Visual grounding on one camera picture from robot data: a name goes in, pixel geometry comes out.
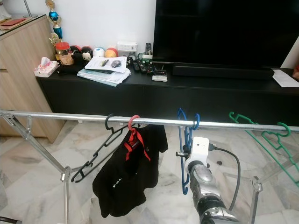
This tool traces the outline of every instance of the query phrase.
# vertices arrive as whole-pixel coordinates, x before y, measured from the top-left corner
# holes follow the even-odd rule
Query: white ball
[[[97,47],[93,50],[93,56],[94,57],[104,57],[105,56],[105,51],[101,47]]]

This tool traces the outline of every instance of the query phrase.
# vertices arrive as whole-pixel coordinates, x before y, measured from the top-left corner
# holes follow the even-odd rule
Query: clothes hanger
[[[148,156],[145,147],[144,147],[144,143],[143,143],[143,139],[142,136],[140,135],[140,133],[137,131],[137,129],[135,127],[132,127],[132,122],[134,119],[139,118],[139,115],[134,115],[133,117],[131,117],[131,119],[128,122],[128,129],[131,131],[131,135],[130,138],[128,140],[128,142],[124,143],[124,146],[127,148],[128,152],[126,155],[126,161],[129,160],[130,158],[130,153],[136,149],[139,144],[141,143],[143,146],[143,153],[145,155],[145,157],[150,161],[150,157]]]
[[[93,161],[98,157],[99,155],[99,151],[103,148],[103,147],[107,147],[109,146],[114,140],[116,140],[121,134],[122,134],[122,130],[125,129],[127,126],[124,126],[118,130],[114,130],[113,127],[108,127],[108,120],[109,118],[113,117],[114,114],[109,114],[106,119],[105,119],[105,128],[107,130],[111,130],[111,134],[109,135],[109,137],[104,141],[104,143],[99,147],[99,149],[93,154],[93,158],[90,160],[90,161],[87,161],[79,170],[78,172],[76,172],[74,174],[74,176],[72,177],[71,179],[71,182],[75,182],[75,183],[78,183],[80,182],[81,180],[83,180],[87,175],[89,175],[92,171],[94,171],[94,169],[96,169],[109,155],[111,155],[117,148],[115,148],[111,153],[109,153],[104,159],[102,159],[97,165],[95,165],[92,169],[88,170],[86,173],[83,172],[83,169],[86,168],[86,167],[92,167],[93,166]],[[80,179],[77,179],[75,180],[76,176],[77,175],[81,175],[81,178]]]
[[[238,119],[244,119],[247,122],[249,122],[250,124],[254,124],[254,125],[258,125],[258,123],[253,122],[250,118],[245,117],[244,115],[241,114],[237,114],[235,117],[233,117],[234,112],[230,112],[229,113],[229,117],[237,124],[239,124]],[[281,142],[281,137],[285,138],[291,135],[291,130],[290,128],[281,122],[278,122],[277,125],[281,125],[285,128],[286,130],[286,134],[282,134],[282,133],[278,133],[278,132],[269,132],[269,131],[263,131],[261,136],[275,149],[275,150],[280,150],[283,149],[286,154],[288,155],[289,161],[292,163],[292,165],[294,165],[294,167],[296,168],[297,172],[299,173],[299,165],[297,165],[295,163],[295,161],[293,160],[293,155],[289,152],[289,150],[283,145],[283,143]],[[282,168],[282,170],[288,175],[288,177],[294,182],[294,184],[297,185],[297,187],[299,188],[299,181],[296,179],[295,176],[293,176],[286,168],[284,168],[284,166],[282,165],[282,163],[278,160],[278,158],[275,157],[275,155],[266,147],[262,144],[262,142],[251,132],[248,130],[245,130],[271,157],[272,159]],[[267,136],[271,136],[271,135],[275,135],[276,136],[276,142],[269,139]]]
[[[178,120],[181,120],[181,115],[183,115],[184,119],[187,120],[186,114],[183,111],[182,108],[178,109],[178,113],[177,113],[177,117]],[[200,121],[200,116],[199,114],[195,114],[195,118],[197,120],[197,122],[194,122],[194,125],[192,127],[185,127],[184,130],[184,137],[185,137],[185,145],[183,146],[182,144],[182,133],[181,133],[181,128],[180,126],[178,127],[178,134],[179,134],[179,144],[180,144],[180,150],[181,153],[190,153],[191,152],[191,142],[192,142],[192,131],[196,130],[199,127],[199,121]],[[184,172],[184,159],[181,157],[181,170],[182,170],[182,190],[183,190],[183,194],[186,195],[188,193],[188,188],[186,187],[186,185],[189,182],[189,174],[187,174],[187,178],[185,180],[185,172]]]

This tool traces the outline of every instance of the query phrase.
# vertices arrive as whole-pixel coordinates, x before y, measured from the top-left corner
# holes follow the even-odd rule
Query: jar
[[[71,57],[72,52],[69,43],[58,42],[56,43],[56,52],[58,54],[61,64],[74,64],[74,59]]]

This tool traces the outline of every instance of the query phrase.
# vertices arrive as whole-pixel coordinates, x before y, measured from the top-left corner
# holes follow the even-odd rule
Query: green hanger
[[[253,125],[258,125],[258,123],[255,123],[253,122],[250,118],[248,117],[245,117],[244,115],[241,115],[241,114],[237,114],[236,117],[234,118],[233,117],[234,115],[234,112],[230,112],[229,113],[229,117],[237,124],[239,124],[238,122],[238,119],[239,118],[242,118],[242,119],[245,119],[247,120],[250,124],[253,124]],[[296,167],[297,171],[299,172],[299,166],[294,162],[293,160],[293,156],[290,154],[290,152],[287,150],[287,148],[282,144],[281,142],[281,139],[280,137],[288,137],[290,136],[291,134],[291,131],[290,131],[290,128],[284,124],[284,123],[281,123],[281,122],[278,122],[277,123],[278,125],[281,125],[283,126],[287,133],[286,134],[281,134],[281,133],[278,133],[278,132],[269,132],[269,131],[263,131],[262,132],[262,137],[276,150],[280,150],[280,149],[283,149],[289,156],[289,160],[291,161],[291,163]],[[255,141],[257,141],[258,144],[260,144],[261,147],[263,147],[264,150],[266,150],[266,152],[274,159],[274,161],[284,170],[284,172],[290,177],[290,179],[297,185],[297,187],[299,187],[299,181],[296,181],[295,178],[284,168],[284,166],[278,161],[278,159],[270,152],[270,150],[268,150],[255,136],[254,134],[252,134],[250,131],[248,130],[245,130]],[[277,137],[277,143],[279,144],[278,147],[276,147],[270,139],[268,139],[266,137],[266,134],[273,134]]]

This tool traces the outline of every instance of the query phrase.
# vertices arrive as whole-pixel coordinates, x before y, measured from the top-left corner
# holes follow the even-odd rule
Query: power socket
[[[117,50],[127,51],[127,52],[137,52],[137,42],[118,41]]]

